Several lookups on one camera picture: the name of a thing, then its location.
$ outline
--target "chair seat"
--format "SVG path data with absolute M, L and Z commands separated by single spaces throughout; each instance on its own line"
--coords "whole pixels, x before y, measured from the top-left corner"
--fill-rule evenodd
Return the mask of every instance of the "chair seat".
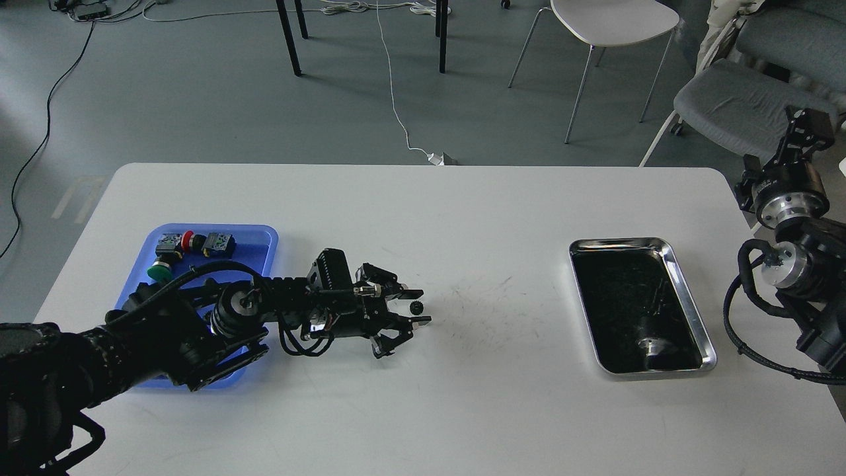
M 829 101 L 753 69 L 721 59 L 694 77 L 673 100 L 703 136 L 738 155 L 770 159 L 788 125 L 787 106 L 821 110 L 837 123 Z
M 550 4 L 577 38 L 597 47 L 645 42 L 678 24 L 678 14 L 655 0 L 552 0 Z

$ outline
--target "power cord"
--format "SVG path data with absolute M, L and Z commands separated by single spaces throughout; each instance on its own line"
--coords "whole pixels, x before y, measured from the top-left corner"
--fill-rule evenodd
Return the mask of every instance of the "power cord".
M 433 0 L 428 0 L 430 5 L 424 5 L 420 2 L 389 3 L 387 5 L 381 5 L 378 0 L 376 0 L 375 4 L 369 4 L 367 2 L 336 2 L 333 0 L 321 1 L 324 3 L 330 3 L 330 5 L 320 8 L 320 11 L 326 15 L 342 14 L 344 12 L 363 14 L 368 10 L 388 10 L 390 8 L 401 7 L 409 7 L 409 11 L 417 15 L 436 15 L 436 9 L 434 7 L 435 2 Z M 451 8 L 447 8 L 448 14 L 451 11 Z
M 133 19 L 133 18 L 140 16 L 143 13 L 144 9 L 148 9 L 149 7 L 152 7 L 153 5 L 157 4 L 157 2 L 155 0 L 152 0 L 147 5 L 144 6 L 142 11 L 140 11 L 140 12 L 138 12 L 138 13 L 132 15 L 132 16 L 121 18 L 124 15 L 126 15 L 127 13 L 131 12 L 132 10 L 138 8 L 143 1 L 144 0 L 134 0 L 126 9 L 124 9 L 124 10 L 122 10 L 122 11 L 116 13 L 116 14 L 112 14 L 112 15 L 108 15 L 108 16 L 102 16 L 102 17 L 95 18 L 95 19 L 79 19 L 79 18 L 76 17 L 76 12 L 73 9 L 70 9 L 68 11 L 68 18 L 70 18 L 71 20 L 73 20 L 77 23 L 88 23 L 90 21 L 97 22 L 97 23 L 120 23 L 122 21 L 126 21 L 126 20 Z M 103 2 L 105 2 L 105 0 L 103 0 L 102 2 L 82 3 L 82 4 L 83 5 L 89 5 L 89 4 L 93 5 L 95 3 L 103 3 Z
M 36 156 L 38 155 L 38 152 L 43 150 L 44 146 L 46 146 L 47 142 L 50 140 L 50 124 L 51 124 L 50 103 L 52 102 L 53 94 L 55 94 L 56 89 L 58 88 L 58 85 L 62 82 L 62 80 L 65 79 L 70 74 L 70 72 L 73 71 L 76 68 L 76 66 L 80 63 L 80 61 L 82 61 L 82 57 L 85 55 L 85 50 L 88 49 L 88 43 L 91 41 L 91 34 L 94 33 L 94 24 L 95 23 L 96 22 L 93 22 L 93 21 L 91 22 L 91 29 L 88 30 L 88 36 L 85 39 L 85 44 L 82 46 L 82 51 L 80 52 L 79 57 L 77 57 L 76 61 L 74 61 L 74 63 L 70 65 L 70 68 L 68 68 L 68 70 L 65 71 L 63 75 L 59 76 L 59 78 L 56 80 L 56 82 L 53 83 L 52 88 L 50 88 L 50 93 L 47 95 L 47 133 L 44 135 L 44 139 L 41 141 L 41 144 L 39 144 L 38 147 L 36 147 L 36 150 L 32 153 L 32 155 L 30 155 L 30 158 L 27 159 L 26 162 L 24 162 L 24 165 L 20 168 L 20 170 L 18 170 L 18 174 L 15 175 L 15 177 L 14 177 L 14 182 L 12 183 L 12 194 L 11 194 L 11 200 L 10 201 L 12 203 L 12 211 L 14 212 L 14 219 L 15 219 L 16 225 L 15 225 L 15 228 L 14 228 L 14 233 L 12 234 L 12 238 L 9 239 L 6 247 L 3 248 L 3 252 L 0 252 L 0 258 L 6 256 L 6 252 L 12 246 L 14 239 L 18 236 L 18 233 L 20 232 L 20 227 L 23 225 L 23 221 L 20 218 L 20 212 L 18 211 L 18 204 L 15 201 L 14 193 L 15 193 L 17 187 L 18 187 L 18 182 L 20 181 L 20 177 L 24 173 L 24 170 L 27 168 L 27 166 L 30 165 L 30 163 L 32 163 L 33 159 L 35 159 Z
M 399 113 L 397 112 L 397 100 L 393 96 L 393 68 L 391 67 L 391 53 L 387 50 L 387 43 L 385 42 L 385 31 L 382 29 L 382 19 L 379 18 L 379 10 L 380 10 L 379 0 L 376 0 L 375 10 L 376 10 L 376 22 L 379 24 L 379 37 L 382 38 L 382 45 L 385 47 L 385 56 L 387 56 L 387 77 L 388 77 L 388 82 L 391 86 L 391 108 L 393 108 L 393 116 L 395 118 L 397 118 L 397 122 L 399 122 L 399 126 L 403 128 L 403 132 L 405 133 L 405 146 L 410 151 L 423 152 L 424 154 L 426 154 L 426 156 L 431 161 L 431 159 L 433 158 L 433 156 L 435 154 L 430 154 L 429 152 L 426 152 L 425 150 L 423 150 L 419 147 L 412 147 L 411 142 L 409 141 L 409 130 L 405 128 L 405 124 L 403 124 L 403 121 L 399 118 Z
M 245 10 L 245 11 L 240 11 L 240 12 L 224 12 L 224 13 L 220 13 L 220 14 L 202 14 L 202 15 L 196 15 L 196 16 L 193 16 L 193 17 L 177 18 L 177 19 L 154 19 L 154 18 L 150 18 L 150 17 L 147 16 L 147 10 L 149 10 L 150 7 L 152 7 L 155 4 L 156 4 L 156 0 L 150 0 L 150 2 L 147 5 L 145 5 L 144 8 L 141 10 L 141 16 L 144 17 L 145 20 L 154 21 L 154 22 L 157 22 L 157 23 L 173 23 L 173 22 L 177 22 L 177 21 L 187 21 L 187 20 L 190 20 L 190 19 L 201 19 L 201 18 L 208 18 L 208 17 L 221 17 L 221 16 L 227 16 L 227 15 L 240 15 L 240 14 L 269 14 L 269 13 L 277 13 L 279 11 L 279 10 L 274 8 L 274 9 L 268 9 L 268 10 Z M 318 10 L 312 9 L 312 10 L 303 10 L 303 11 L 304 12 L 306 12 L 306 11 L 316 12 Z

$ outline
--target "gray chair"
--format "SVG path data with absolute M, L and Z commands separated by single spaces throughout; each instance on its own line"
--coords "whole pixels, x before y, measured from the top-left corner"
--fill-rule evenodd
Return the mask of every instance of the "gray chair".
M 738 51 L 846 91 L 846 2 L 797 0 L 764 8 L 741 22 L 734 43 Z M 839 123 L 837 107 L 827 99 L 727 59 L 694 76 L 673 106 L 641 167 L 667 128 L 676 123 L 675 133 L 681 121 L 731 152 L 764 160 L 775 154 L 787 127 L 787 106 L 819 109 L 832 125 Z

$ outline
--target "black table leg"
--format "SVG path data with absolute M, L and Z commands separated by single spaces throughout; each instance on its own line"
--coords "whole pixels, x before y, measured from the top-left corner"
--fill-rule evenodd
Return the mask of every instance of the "black table leg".
M 294 0 L 294 7 L 297 9 L 297 21 L 299 21 L 299 33 L 306 40 L 309 39 L 309 30 L 305 28 L 305 16 L 303 15 L 302 0 Z
M 441 2 L 443 0 L 435 0 L 435 36 L 441 35 Z
M 279 19 L 282 21 L 282 31 L 285 34 L 285 44 L 288 45 L 288 55 L 291 57 L 294 75 L 301 76 L 303 72 L 299 69 L 297 48 L 294 46 L 294 35 L 291 34 L 291 24 L 288 22 L 288 12 L 285 10 L 285 0 L 276 0 L 276 8 L 279 10 Z
M 449 0 L 441 0 L 441 64 L 438 68 L 442 73 L 447 68 L 447 17 L 449 16 Z

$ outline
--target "metal tray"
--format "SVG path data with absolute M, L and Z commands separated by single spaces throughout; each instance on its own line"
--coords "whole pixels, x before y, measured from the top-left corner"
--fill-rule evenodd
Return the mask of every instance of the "metal tray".
M 569 249 L 596 360 L 610 374 L 710 370 L 717 354 L 673 249 L 660 238 L 574 241 Z

